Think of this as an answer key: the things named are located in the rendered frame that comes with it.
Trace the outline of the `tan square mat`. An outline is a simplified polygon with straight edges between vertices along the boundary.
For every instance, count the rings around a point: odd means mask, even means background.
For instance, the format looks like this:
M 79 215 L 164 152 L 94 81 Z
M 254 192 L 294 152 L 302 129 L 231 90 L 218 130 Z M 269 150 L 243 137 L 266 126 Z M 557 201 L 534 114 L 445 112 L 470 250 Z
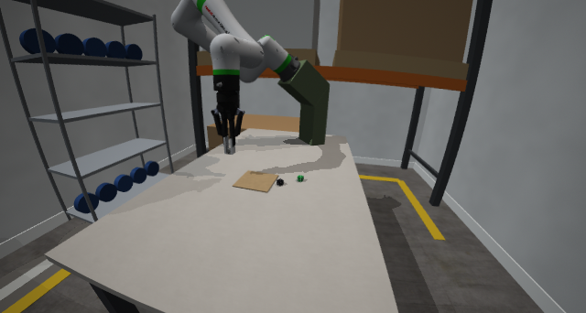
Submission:
M 247 170 L 234 184 L 233 187 L 250 189 L 267 193 L 278 175 Z

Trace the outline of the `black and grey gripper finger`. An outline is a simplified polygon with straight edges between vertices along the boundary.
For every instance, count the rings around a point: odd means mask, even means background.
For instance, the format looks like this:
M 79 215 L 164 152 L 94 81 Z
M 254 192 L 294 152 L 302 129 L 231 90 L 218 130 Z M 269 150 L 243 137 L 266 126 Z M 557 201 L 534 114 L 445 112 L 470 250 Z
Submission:
M 220 115 L 219 115 L 217 108 L 214 110 L 211 110 L 211 113 L 214 118 L 217 133 L 218 133 L 218 135 L 221 135 L 222 139 L 223 139 L 224 154 L 227 154 L 227 149 L 229 148 L 229 136 L 227 136 L 228 135 L 228 117 L 224 117 L 224 108 L 221 108 L 221 118 L 220 118 Z M 221 119 L 222 119 L 222 122 L 221 122 Z
M 231 109 L 230 108 L 227 109 L 227 115 L 228 115 L 228 120 L 229 120 L 229 129 L 230 129 L 231 155 L 233 155 L 235 153 L 235 137 L 240 134 L 244 113 L 245 113 L 245 111 L 242 111 L 239 108 L 237 108 L 237 119 L 236 119 L 236 125 L 235 125 L 234 124 L 235 117 L 231 116 Z M 235 131 L 234 131 L 234 129 L 235 129 Z

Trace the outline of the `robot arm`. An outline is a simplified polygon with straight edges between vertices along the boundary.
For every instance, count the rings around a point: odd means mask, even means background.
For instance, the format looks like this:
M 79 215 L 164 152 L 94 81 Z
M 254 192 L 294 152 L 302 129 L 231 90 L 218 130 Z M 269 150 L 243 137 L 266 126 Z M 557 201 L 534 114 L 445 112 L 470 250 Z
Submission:
M 202 22 L 202 15 L 220 35 Z M 253 82 L 267 68 L 286 82 L 300 67 L 298 57 L 288 54 L 270 36 L 265 35 L 257 42 L 251 38 L 223 0 L 181 0 L 171 16 L 171 25 L 211 53 L 213 89 L 218 92 L 239 91 L 240 81 Z

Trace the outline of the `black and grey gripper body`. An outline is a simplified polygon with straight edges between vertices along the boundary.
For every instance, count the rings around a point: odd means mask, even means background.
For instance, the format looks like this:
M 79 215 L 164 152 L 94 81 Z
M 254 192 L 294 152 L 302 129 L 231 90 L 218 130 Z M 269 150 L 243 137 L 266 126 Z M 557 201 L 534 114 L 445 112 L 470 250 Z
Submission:
M 237 102 L 237 92 L 217 92 L 217 110 L 221 113 L 221 108 L 224 108 L 224 117 L 228 117 L 227 109 L 231 109 L 231 116 L 233 117 L 239 108 Z

